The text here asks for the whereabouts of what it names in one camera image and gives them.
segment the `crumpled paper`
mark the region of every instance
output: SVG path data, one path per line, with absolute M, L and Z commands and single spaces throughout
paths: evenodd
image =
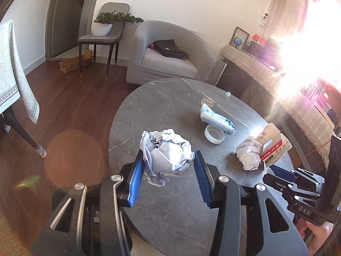
M 236 153 L 239 161 L 243 164 L 244 170 L 257 169 L 260 164 L 260 148 L 262 144 L 253 136 L 248 136 L 237 146 Z
M 195 158 L 190 142 L 173 129 L 144 131 L 140 149 L 148 170 L 148 183 L 165 186 L 166 176 L 184 176 Z

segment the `patterned tablecloth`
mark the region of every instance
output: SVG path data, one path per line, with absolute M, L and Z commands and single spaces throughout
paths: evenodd
M 221 49 L 220 55 L 243 69 L 278 101 L 318 150 L 327 168 L 330 139 L 335 134 L 314 105 L 298 89 L 287 88 L 290 82 L 285 77 L 248 53 L 226 45 Z
M 14 34 L 13 20 L 0 25 L 0 114 L 19 98 L 30 120 L 37 123 L 39 104 L 23 72 Z

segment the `curtain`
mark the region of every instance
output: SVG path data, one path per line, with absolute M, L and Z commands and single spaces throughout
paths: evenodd
M 272 0 L 265 38 L 280 42 L 303 31 L 310 0 Z

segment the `cardboard piece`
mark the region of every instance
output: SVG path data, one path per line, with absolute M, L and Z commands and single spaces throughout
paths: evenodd
M 264 161 L 266 167 L 270 167 L 282 159 L 284 153 L 293 147 L 273 123 L 267 124 L 257 140 L 263 144 L 260 150 L 260 161 Z M 264 145 L 270 140 L 272 142 L 264 148 Z
M 84 54 L 82 55 L 82 67 L 90 65 L 91 62 L 91 52 L 89 49 L 84 49 Z M 59 63 L 60 70 L 64 73 L 69 73 L 76 69 L 79 69 L 79 57 L 74 57 Z

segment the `potted plant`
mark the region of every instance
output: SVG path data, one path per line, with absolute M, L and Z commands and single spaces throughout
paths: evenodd
M 128 22 L 132 25 L 143 22 L 143 19 L 135 17 L 130 13 L 102 12 L 97 16 L 96 20 L 93 21 L 91 34 L 94 36 L 107 36 L 114 22 Z

